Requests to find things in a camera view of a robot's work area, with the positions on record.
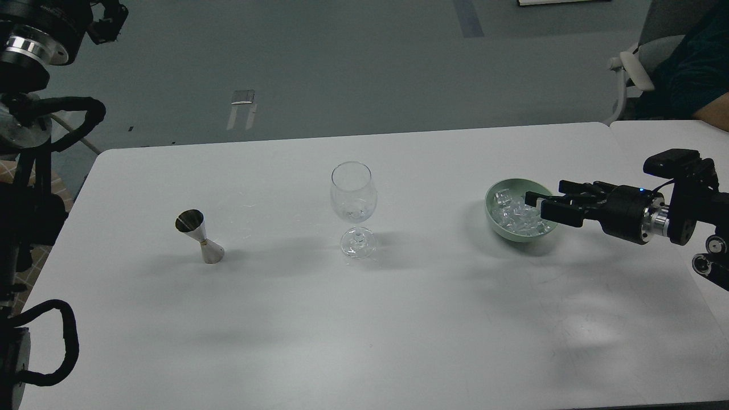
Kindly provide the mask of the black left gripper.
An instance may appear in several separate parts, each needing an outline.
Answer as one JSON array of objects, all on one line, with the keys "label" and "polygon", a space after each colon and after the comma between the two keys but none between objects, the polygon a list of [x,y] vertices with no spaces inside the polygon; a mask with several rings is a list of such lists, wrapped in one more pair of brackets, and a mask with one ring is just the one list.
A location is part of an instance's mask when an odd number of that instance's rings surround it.
[{"label": "black left gripper", "polygon": [[[101,5],[93,21],[91,7]],[[116,42],[128,15],[120,1],[2,1],[2,51],[47,65],[75,62],[87,31],[96,45]]]}]

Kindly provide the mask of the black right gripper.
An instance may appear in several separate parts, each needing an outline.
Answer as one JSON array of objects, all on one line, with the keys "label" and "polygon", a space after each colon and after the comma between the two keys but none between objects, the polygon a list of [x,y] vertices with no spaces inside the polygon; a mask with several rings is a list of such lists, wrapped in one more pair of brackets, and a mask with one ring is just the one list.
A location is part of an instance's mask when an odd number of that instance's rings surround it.
[{"label": "black right gripper", "polygon": [[[595,181],[578,183],[560,180],[558,192],[545,195],[525,193],[525,203],[539,212],[542,220],[570,227],[581,227],[585,219],[596,220],[602,231],[631,243],[644,245],[653,236],[667,236],[667,205],[660,192],[628,185]],[[599,197],[589,205],[572,203],[573,196]]]}]

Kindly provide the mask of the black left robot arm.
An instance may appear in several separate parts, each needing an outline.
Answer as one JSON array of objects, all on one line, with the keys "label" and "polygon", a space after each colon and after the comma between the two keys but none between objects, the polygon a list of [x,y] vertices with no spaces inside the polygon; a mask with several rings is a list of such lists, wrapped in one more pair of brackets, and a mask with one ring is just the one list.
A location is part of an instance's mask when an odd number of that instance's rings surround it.
[{"label": "black left robot arm", "polygon": [[[67,150],[106,116],[106,107],[91,97],[36,94],[47,88],[47,67],[75,62],[84,37],[94,44],[114,42],[129,15],[118,1],[3,1],[2,17],[2,155],[18,160],[10,182],[2,182],[2,408],[20,407],[25,386],[48,387],[73,371],[80,355],[75,312],[62,300],[44,301],[21,313],[16,298],[28,290],[16,281],[31,267],[34,245],[53,245],[68,212],[51,191],[51,156]],[[62,363],[49,374],[28,368],[28,324],[57,310],[65,348]]]}]

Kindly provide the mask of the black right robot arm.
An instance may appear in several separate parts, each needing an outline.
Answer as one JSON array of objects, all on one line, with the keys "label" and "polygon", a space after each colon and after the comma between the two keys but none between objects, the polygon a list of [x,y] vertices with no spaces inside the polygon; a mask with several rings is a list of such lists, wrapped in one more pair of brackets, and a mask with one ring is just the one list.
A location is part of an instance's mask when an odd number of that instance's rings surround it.
[{"label": "black right robot arm", "polygon": [[694,255],[691,265],[695,273],[727,290],[728,195],[719,189],[714,161],[696,150],[671,149],[647,158],[643,171],[671,185],[671,197],[666,199],[658,188],[562,180],[557,196],[529,191],[525,201],[544,220],[571,227],[594,220],[607,235],[639,245],[663,236],[683,246],[697,223],[712,225],[705,252]]}]

